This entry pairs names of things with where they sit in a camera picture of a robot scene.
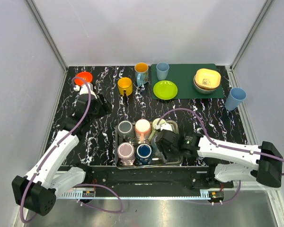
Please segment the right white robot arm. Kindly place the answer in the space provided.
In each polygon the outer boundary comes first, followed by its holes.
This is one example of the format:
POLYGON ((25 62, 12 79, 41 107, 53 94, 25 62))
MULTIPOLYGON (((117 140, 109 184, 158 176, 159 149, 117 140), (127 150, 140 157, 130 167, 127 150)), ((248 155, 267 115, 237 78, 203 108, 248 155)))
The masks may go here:
POLYGON ((214 170, 205 176, 210 187, 236 180, 256 180, 264 186, 281 187, 282 156, 271 142, 243 145, 214 140, 199 133, 190 132, 183 136, 161 130, 155 143, 166 157, 206 157, 228 161, 228 164, 215 164, 214 170))

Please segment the blue grey mug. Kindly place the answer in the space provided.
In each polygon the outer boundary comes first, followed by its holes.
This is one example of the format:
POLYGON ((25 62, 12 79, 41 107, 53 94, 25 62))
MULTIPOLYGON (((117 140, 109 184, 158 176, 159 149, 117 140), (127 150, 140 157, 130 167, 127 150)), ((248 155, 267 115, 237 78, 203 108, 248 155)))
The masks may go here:
POLYGON ((151 147, 152 147, 152 158, 159 158, 160 152, 159 152, 157 144, 156 144, 156 136, 153 137, 152 140, 151 140, 151 147))

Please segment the yellow ribbed mug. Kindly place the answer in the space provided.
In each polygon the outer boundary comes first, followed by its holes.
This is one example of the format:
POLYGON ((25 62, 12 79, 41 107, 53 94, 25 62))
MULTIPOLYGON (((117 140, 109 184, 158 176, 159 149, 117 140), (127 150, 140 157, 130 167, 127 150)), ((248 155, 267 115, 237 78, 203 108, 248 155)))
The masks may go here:
POLYGON ((133 92, 133 82, 128 77, 120 78, 117 82, 118 91, 122 96, 129 96, 133 92))

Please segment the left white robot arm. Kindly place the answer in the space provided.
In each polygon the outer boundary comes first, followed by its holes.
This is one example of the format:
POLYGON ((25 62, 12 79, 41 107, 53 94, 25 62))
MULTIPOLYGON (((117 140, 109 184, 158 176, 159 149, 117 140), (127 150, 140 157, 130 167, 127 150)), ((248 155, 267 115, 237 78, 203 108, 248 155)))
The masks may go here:
POLYGON ((111 114, 112 105, 101 93, 80 95, 73 113, 60 126, 57 135, 38 163, 24 177, 12 181, 16 204, 38 215, 45 216, 56 200, 69 188, 80 184, 88 187, 93 176, 85 166, 73 167, 54 178, 62 162, 90 130, 94 120, 111 114))

